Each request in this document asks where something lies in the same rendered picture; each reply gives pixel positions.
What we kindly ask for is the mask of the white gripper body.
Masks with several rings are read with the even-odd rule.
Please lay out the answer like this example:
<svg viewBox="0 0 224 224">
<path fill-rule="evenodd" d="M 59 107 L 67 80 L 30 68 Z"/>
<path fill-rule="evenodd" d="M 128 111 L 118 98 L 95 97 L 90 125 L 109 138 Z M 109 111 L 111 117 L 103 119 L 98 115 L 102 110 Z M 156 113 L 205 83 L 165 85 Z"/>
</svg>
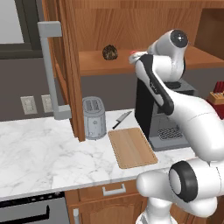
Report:
<svg viewBox="0 0 224 224">
<path fill-rule="evenodd" d="M 135 53 L 132 53 L 129 56 L 129 63 L 131 65 L 135 64 L 143 55 L 144 55 L 144 52 L 135 52 Z"/>
</svg>

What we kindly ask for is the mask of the dark brown round bread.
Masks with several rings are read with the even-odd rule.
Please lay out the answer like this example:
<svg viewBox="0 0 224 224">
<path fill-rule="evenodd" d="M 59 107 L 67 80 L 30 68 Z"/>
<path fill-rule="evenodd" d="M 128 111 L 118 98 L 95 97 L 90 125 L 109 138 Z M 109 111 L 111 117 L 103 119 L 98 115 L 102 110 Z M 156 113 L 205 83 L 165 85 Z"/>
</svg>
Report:
<svg viewBox="0 0 224 224">
<path fill-rule="evenodd" d="M 116 60 L 118 52 L 113 45 L 107 45 L 102 50 L 102 56 L 105 60 Z"/>
</svg>

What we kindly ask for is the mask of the wooden cabinet door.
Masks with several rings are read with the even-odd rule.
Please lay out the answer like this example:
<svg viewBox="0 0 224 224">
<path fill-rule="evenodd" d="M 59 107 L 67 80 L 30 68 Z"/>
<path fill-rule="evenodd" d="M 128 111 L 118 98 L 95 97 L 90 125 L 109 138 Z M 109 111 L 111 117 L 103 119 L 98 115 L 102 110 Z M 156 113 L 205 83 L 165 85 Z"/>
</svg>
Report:
<svg viewBox="0 0 224 224">
<path fill-rule="evenodd" d="M 71 109 L 73 134 L 85 140 L 81 74 L 73 0 L 42 0 L 45 21 L 59 21 L 62 36 L 49 38 L 53 75 L 59 82 L 65 104 Z"/>
<path fill-rule="evenodd" d="M 203 9 L 194 45 L 224 60 L 224 9 Z"/>
</svg>

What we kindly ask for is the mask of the wooden cutting board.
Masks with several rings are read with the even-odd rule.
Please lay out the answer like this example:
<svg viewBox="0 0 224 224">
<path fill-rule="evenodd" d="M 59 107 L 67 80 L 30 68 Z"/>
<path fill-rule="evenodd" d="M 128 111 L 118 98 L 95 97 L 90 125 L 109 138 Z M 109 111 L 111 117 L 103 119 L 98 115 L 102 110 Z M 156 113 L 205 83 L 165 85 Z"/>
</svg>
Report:
<svg viewBox="0 0 224 224">
<path fill-rule="evenodd" d="M 139 128 L 111 130 L 108 132 L 108 137 L 121 169 L 154 165 L 158 162 L 148 140 Z"/>
</svg>

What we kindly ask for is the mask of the black coffee machine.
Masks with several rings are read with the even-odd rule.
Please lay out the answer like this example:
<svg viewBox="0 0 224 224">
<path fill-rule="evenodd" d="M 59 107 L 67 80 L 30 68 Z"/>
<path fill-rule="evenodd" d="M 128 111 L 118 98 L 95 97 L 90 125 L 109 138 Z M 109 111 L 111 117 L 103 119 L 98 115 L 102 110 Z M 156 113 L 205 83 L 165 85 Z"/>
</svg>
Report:
<svg viewBox="0 0 224 224">
<path fill-rule="evenodd" d="M 135 118 L 154 151 L 190 146 L 179 126 L 168 119 L 141 80 L 136 86 Z"/>
</svg>

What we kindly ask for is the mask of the grey toaster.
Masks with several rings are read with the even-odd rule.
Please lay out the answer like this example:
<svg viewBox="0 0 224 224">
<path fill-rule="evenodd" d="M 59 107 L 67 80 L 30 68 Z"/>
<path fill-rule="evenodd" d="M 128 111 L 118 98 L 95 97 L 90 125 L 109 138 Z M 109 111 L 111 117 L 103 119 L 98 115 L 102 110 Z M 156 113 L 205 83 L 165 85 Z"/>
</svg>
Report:
<svg viewBox="0 0 224 224">
<path fill-rule="evenodd" d="M 86 139 L 98 140 L 107 134 L 106 115 L 102 99 L 96 96 L 82 99 Z"/>
</svg>

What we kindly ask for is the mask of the knife block with red knives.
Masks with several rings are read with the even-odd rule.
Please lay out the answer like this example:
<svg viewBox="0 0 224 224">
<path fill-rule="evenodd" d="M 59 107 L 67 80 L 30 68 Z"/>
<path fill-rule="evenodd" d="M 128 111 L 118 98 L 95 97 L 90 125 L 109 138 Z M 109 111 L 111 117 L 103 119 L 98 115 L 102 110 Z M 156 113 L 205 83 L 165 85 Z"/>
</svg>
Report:
<svg viewBox="0 0 224 224">
<path fill-rule="evenodd" d="M 220 119 L 224 119 L 224 81 L 217 81 L 212 92 L 206 98 Z"/>
</svg>

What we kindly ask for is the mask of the dark framed window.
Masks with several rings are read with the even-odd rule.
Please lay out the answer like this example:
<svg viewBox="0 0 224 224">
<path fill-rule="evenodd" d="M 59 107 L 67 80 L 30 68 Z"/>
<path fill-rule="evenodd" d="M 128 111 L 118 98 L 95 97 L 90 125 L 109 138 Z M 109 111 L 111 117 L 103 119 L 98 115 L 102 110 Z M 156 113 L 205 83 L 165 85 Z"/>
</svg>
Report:
<svg viewBox="0 0 224 224">
<path fill-rule="evenodd" d="M 0 0 L 0 60 L 42 58 L 36 0 Z"/>
</svg>

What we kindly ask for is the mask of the wooden drawer front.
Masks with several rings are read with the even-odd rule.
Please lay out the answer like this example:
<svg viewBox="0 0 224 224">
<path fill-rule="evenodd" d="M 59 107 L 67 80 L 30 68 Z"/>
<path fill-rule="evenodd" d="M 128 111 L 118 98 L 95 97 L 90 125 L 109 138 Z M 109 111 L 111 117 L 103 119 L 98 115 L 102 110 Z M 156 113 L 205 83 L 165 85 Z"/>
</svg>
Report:
<svg viewBox="0 0 224 224">
<path fill-rule="evenodd" d="M 126 193 L 121 193 L 121 194 L 112 195 L 112 196 L 103 196 L 102 194 L 103 186 L 105 186 L 107 190 L 114 190 L 114 189 L 119 189 L 122 183 L 125 184 Z M 107 199 L 107 198 L 116 197 L 116 196 L 125 196 L 132 193 L 137 193 L 135 180 L 122 181 L 119 183 L 111 183 L 107 185 L 92 186 L 92 187 L 82 188 L 79 190 L 79 196 L 80 196 L 81 202 L 86 202 L 90 200 Z"/>
</svg>

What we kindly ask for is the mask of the wooden base cupboard door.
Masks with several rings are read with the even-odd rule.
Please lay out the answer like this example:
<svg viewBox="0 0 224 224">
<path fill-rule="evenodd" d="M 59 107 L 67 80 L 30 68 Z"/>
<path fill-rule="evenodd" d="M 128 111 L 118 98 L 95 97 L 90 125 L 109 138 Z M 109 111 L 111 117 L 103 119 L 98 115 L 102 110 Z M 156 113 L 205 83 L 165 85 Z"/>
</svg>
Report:
<svg viewBox="0 0 224 224">
<path fill-rule="evenodd" d="M 141 199 L 132 202 L 101 201 L 85 203 L 77 208 L 80 224 L 136 224 L 138 216 L 145 209 L 145 203 Z M 74 224 L 74 209 L 71 208 L 71 224 Z"/>
</svg>

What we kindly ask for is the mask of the grey dishwasher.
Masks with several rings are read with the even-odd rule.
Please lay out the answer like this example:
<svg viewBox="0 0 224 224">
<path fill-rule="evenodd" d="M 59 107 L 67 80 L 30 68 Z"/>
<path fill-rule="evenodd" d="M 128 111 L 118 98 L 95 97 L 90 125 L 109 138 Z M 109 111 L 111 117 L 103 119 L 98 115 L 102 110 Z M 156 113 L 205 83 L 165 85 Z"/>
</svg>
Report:
<svg viewBox="0 0 224 224">
<path fill-rule="evenodd" d="M 10 221 L 44 214 L 46 206 L 50 207 L 50 218 L 48 220 L 25 224 L 70 224 L 63 192 L 0 201 L 0 221 Z"/>
</svg>

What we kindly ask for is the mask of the wooden wall cabinet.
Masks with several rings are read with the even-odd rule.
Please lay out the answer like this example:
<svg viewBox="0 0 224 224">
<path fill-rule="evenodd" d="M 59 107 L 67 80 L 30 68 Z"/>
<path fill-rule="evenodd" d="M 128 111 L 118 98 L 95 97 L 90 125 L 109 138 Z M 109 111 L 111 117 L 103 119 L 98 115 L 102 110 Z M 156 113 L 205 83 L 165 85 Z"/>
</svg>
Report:
<svg viewBox="0 0 224 224">
<path fill-rule="evenodd" d="M 128 57 L 144 50 L 164 33 L 187 34 L 187 69 L 224 67 L 224 60 L 194 45 L 203 9 L 224 9 L 224 0 L 73 0 L 80 74 L 130 74 Z M 102 50 L 112 45 L 117 59 L 105 60 Z"/>
</svg>

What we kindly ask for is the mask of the black handled kitchen knife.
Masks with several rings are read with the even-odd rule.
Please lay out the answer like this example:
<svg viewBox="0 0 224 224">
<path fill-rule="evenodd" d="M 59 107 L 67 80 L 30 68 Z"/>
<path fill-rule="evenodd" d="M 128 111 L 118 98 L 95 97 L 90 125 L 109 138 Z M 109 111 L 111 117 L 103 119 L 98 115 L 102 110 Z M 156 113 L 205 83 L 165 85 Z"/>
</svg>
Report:
<svg viewBox="0 0 224 224">
<path fill-rule="evenodd" d="M 114 130 L 127 116 L 131 114 L 132 111 L 128 111 L 124 114 L 122 114 L 119 118 L 116 119 L 117 123 L 112 127 L 112 130 Z"/>
</svg>

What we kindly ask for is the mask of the white wall outlet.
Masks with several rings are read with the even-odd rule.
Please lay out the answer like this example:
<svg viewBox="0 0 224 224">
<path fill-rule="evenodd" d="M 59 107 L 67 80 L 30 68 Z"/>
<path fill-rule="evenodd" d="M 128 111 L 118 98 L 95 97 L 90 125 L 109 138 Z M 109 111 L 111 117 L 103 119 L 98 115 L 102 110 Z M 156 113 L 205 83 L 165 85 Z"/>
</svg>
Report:
<svg viewBox="0 0 224 224">
<path fill-rule="evenodd" d="M 38 113 L 33 96 L 21 96 L 20 100 L 26 115 L 35 115 Z"/>
<path fill-rule="evenodd" d="M 46 113 L 53 112 L 53 106 L 52 106 L 51 96 L 49 94 L 45 94 L 45 95 L 42 95 L 41 98 L 42 98 L 42 103 L 43 103 L 44 111 Z"/>
</svg>

